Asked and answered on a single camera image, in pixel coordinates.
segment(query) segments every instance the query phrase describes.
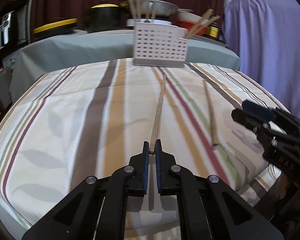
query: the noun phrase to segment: striped bedsheet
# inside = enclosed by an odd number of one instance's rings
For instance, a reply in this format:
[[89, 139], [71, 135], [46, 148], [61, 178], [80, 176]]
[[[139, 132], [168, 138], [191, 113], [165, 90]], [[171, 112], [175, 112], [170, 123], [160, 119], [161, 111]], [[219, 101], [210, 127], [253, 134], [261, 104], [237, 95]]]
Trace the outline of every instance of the striped bedsheet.
[[[280, 171], [231, 111], [245, 99], [286, 108], [238, 71], [201, 63], [133, 66], [130, 58], [47, 73], [12, 106], [0, 124], [0, 205], [30, 228], [87, 176], [102, 178], [127, 165], [150, 141], [164, 74], [163, 150], [195, 175], [218, 175], [254, 206]], [[217, 120], [214, 148], [203, 80]], [[166, 225], [178, 239], [176, 198], [157, 194], [153, 158], [149, 165], [148, 194], [128, 200], [126, 236], [141, 239], [147, 228]]]

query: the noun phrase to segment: black pot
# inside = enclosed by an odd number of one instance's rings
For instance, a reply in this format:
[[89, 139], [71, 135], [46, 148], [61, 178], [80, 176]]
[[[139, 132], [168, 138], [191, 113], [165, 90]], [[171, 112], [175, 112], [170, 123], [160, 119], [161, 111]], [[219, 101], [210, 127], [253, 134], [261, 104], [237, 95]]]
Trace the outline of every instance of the black pot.
[[121, 8], [116, 4], [103, 3], [85, 12], [88, 33], [118, 30], [121, 24]]

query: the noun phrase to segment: wooden chopstick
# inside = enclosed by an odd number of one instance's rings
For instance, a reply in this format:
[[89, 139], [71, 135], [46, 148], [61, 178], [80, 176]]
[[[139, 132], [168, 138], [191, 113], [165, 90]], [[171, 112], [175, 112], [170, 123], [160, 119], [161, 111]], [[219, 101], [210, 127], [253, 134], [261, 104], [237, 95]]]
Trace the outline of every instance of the wooden chopstick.
[[159, 95], [157, 111], [155, 112], [155, 116], [154, 116], [154, 124], [153, 124], [153, 128], [152, 128], [150, 148], [149, 148], [150, 154], [154, 154], [155, 141], [158, 138], [160, 119], [161, 119], [162, 102], [163, 102], [163, 96], [164, 96], [164, 89], [165, 89], [165, 85], [166, 85], [166, 78], [167, 78], [167, 76], [164, 75], [162, 84], [161, 84], [161, 91], [160, 91], [160, 95]]
[[134, 2], [133, 0], [128, 0], [129, 2], [129, 7], [130, 7], [130, 12], [132, 14], [132, 17], [134, 18], [134, 21], [137, 22], [137, 14], [136, 14], [136, 8], [134, 7]]
[[140, 19], [141, 19], [141, 5], [140, 5], [140, 0], [137, 0], [137, 16], [138, 16], [138, 22], [140, 22]]
[[207, 97], [207, 103], [208, 103], [208, 110], [209, 110], [209, 116], [210, 116], [210, 129], [211, 129], [211, 138], [212, 138], [212, 145], [217, 146], [220, 142], [217, 136], [217, 124], [216, 124], [216, 118], [214, 116], [214, 110], [213, 110], [213, 104], [210, 97], [209, 89], [207, 86], [206, 80], [203, 80], [204, 90]]
[[146, 11], [146, 20], [148, 20], [150, 17], [150, 2], [148, 2], [148, 7], [147, 7], [147, 11]]
[[188, 31], [188, 33], [184, 36], [184, 39], [188, 39], [189, 37], [193, 36], [193, 33], [197, 33], [197, 28], [202, 24], [202, 22], [206, 19], [209, 19], [210, 16], [212, 15], [213, 10], [212, 9], [208, 9], [204, 14], [202, 14], [201, 19], [199, 21], [197, 21], [195, 23], [195, 25], [193, 25], [190, 30]]
[[154, 20], [154, 19], [155, 19], [156, 11], [157, 11], [157, 2], [154, 2], [154, 4], [152, 5], [151, 20]]
[[197, 32], [201, 31], [203, 28], [209, 26], [211, 23], [217, 21], [218, 19], [220, 19], [220, 16], [214, 16], [212, 17], [207, 23], [205, 23], [204, 25], [201, 25], [196, 31], [195, 33], [192, 33], [192, 35], [190, 37], [188, 37], [188, 39], [190, 39], [192, 36], [194, 36]]

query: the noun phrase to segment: purple cloth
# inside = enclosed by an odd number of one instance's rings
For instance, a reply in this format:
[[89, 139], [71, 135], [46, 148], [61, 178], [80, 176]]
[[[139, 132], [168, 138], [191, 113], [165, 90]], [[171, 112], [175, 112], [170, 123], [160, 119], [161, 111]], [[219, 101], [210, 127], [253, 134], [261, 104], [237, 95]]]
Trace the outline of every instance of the purple cloth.
[[296, 0], [232, 0], [223, 38], [240, 71], [300, 118], [300, 6]]

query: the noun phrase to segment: table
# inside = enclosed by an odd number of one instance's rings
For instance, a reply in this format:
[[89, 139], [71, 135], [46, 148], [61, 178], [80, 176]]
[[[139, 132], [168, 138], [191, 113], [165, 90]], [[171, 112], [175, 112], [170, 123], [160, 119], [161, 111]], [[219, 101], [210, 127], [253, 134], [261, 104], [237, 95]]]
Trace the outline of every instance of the table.
[[[46, 73], [12, 106], [0, 124], [2, 209], [26, 230], [87, 176], [102, 178], [127, 165], [150, 141], [164, 74], [163, 150], [195, 175], [218, 175], [254, 206], [280, 171], [268, 166], [256, 136], [233, 122], [231, 111], [245, 99], [284, 106], [238, 71], [202, 63], [134, 66], [127, 58]], [[204, 80], [217, 147], [211, 147]], [[179, 239], [176, 197], [157, 194], [153, 155], [148, 187], [143, 200], [128, 199], [126, 238], [164, 231]]]
[[[42, 74], [93, 62], [132, 57], [133, 30], [86, 34], [76, 30], [32, 43], [18, 52], [10, 93], [16, 102]], [[216, 43], [190, 40], [187, 61], [239, 69], [240, 59]]]

